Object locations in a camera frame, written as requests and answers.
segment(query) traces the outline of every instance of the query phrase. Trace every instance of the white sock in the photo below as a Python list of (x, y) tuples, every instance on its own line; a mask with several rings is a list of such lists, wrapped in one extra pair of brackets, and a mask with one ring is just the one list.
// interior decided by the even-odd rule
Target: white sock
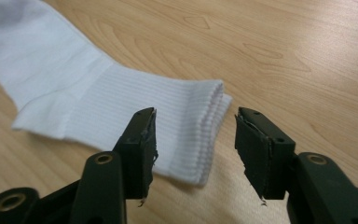
[(44, 2), (0, 1), (0, 84), (13, 128), (111, 150), (134, 112), (155, 107), (154, 171), (206, 183), (231, 98), (221, 80), (185, 81), (124, 67)]

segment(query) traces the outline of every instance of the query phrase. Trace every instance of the wood grain surface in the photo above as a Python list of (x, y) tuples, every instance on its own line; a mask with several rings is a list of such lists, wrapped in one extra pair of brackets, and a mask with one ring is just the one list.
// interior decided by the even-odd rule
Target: wood grain surface
[[(155, 175), (129, 223), (288, 223), (285, 201), (257, 198), (234, 149), (238, 106), (258, 110), (296, 141), (336, 161), (358, 187), (358, 0), (48, 0), (96, 46), (165, 77), (223, 79), (233, 97), (207, 185)], [(77, 180), (97, 150), (10, 129), (0, 87), (0, 192), (40, 196)]]

